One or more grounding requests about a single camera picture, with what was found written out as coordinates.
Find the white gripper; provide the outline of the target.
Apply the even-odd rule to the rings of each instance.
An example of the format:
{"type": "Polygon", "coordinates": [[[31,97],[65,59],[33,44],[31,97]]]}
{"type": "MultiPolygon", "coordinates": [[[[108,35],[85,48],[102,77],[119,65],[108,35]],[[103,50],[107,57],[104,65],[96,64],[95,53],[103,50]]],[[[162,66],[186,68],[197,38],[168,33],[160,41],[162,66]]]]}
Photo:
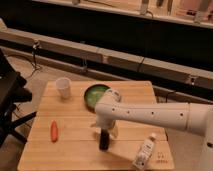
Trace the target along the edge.
{"type": "Polygon", "coordinates": [[[97,116],[96,121],[92,124],[93,127],[99,127],[106,130],[112,137],[118,137],[118,127],[116,121],[103,116],[97,116]]]}

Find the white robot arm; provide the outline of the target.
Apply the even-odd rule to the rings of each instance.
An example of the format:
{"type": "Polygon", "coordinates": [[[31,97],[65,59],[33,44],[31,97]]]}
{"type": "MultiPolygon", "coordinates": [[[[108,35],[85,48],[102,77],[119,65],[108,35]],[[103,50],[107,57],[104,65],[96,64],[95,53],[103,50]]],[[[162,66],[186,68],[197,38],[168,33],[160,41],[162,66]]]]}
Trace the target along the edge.
{"type": "Polygon", "coordinates": [[[204,137],[196,171],[213,171],[213,105],[197,103],[122,103],[121,94],[108,89],[95,105],[96,125],[111,130],[117,120],[181,130],[204,137]]]}

